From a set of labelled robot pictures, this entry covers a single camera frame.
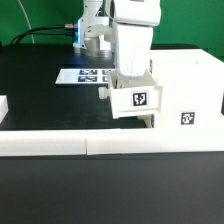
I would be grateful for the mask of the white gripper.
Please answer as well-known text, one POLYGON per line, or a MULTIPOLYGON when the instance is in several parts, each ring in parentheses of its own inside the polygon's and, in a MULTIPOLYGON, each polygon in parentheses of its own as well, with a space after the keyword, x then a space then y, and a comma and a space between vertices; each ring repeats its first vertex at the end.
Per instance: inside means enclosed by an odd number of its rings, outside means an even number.
POLYGON ((142 76, 148 66, 153 28, 160 23, 160 0, 113 0, 111 16, 118 73, 142 76))

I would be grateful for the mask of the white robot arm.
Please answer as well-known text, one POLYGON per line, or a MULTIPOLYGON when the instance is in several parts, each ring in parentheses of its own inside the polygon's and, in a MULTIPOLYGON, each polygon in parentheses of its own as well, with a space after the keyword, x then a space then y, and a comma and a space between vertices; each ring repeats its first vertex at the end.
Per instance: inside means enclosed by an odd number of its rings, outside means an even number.
POLYGON ((114 52, 119 75, 142 76, 161 19, 160 0, 83 0, 83 6, 74 50, 93 57, 114 52))

